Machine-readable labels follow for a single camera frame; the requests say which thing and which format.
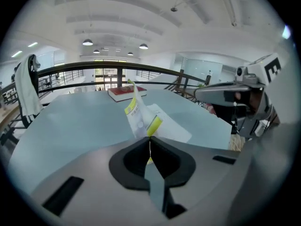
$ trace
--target paper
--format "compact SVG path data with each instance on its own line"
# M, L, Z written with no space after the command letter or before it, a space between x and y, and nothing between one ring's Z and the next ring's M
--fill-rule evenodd
M135 138L150 137L161 125L162 120L143 103L135 83L130 80L128 82L134 86L134 97L124 110L128 122Z
M161 125L155 131L153 136L164 137L184 143L190 140L192 135L177 122L171 119L157 104L148 105L147 107L162 120Z

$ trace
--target ceiling light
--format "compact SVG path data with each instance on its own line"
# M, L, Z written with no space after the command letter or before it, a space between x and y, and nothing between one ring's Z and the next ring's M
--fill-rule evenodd
M17 55L19 55L19 54L21 54L21 53L22 53L22 51L16 52L16 53L12 56L12 58L16 57Z
M145 43L141 44L139 46L139 48L142 48L142 49L148 49L149 47L147 47L147 45Z
M288 28L288 26L285 25L283 33L282 33L282 37L285 38L285 39L288 39L290 36L291 36L291 31Z
M93 42L92 42L92 40L90 40L90 39L86 39L86 40L83 42L83 45L86 45L86 46L93 45Z
M32 43L32 44L28 45L28 47L35 46L36 44L38 44L38 43L37 43L37 42L34 42L34 43Z

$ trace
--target ceiling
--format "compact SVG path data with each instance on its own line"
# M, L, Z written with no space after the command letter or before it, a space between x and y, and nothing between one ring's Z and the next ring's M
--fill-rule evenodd
M139 58L147 53L138 49L141 43L159 45L165 36L179 31L203 29L235 29L275 39L283 23L262 0L39 0L60 16L63 25L76 39L81 55L93 55L94 49L109 48L100 55L109 55L116 48L117 56L129 51ZM94 45L82 46L90 38ZM9 43L7 55L25 47L21 41Z
M57 48L47 46L45 44L38 43L32 47L28 47L33 44L35 41L33 40L22 40L17 38L9 38L5 41L5 46L1 48L0 53L0 63L3 62L18 62L20 57L29 54L41 55L43 53L47 53L50 51L55 51ZM12 55L18 51L22 51L22 53L14 58Z

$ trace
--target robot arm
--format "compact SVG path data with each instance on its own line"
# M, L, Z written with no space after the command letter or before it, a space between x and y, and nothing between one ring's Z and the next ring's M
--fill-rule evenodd
M231 124L234 122L236 131L243 137L257 137L256 133L259 121L269 118L273 114L273 105L269 101L265 88L275 79L281 70L276 53L264 56L253 63L239 67L236 71L234 82L219 83L196 89L195 98L198 101L210 103L214 106L228 107ZM237 100L235 93L240 92L242 98ZM254 111L249 104L251 93L262 94L258 108ZM224 112L217 112L217 116L223 118Z

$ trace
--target yellow label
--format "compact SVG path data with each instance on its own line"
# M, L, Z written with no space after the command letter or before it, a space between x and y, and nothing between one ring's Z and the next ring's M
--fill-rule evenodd
M152 158L150 157L149 160L148 160L148 162L147 162L147 165L151 164L151 163L153 163L153 161L152 161Z
M137 103L136 98L134 97L131 101L131 103L127 106L127 108L124 109L125 113L128 115L131 113L131 111L135 108Z
M162 120L156 115L154 120L151 122L149 127L146 130L146 133L149 137L152 136L152 134L155 133L155 131L158 129L158 127L161 125Z

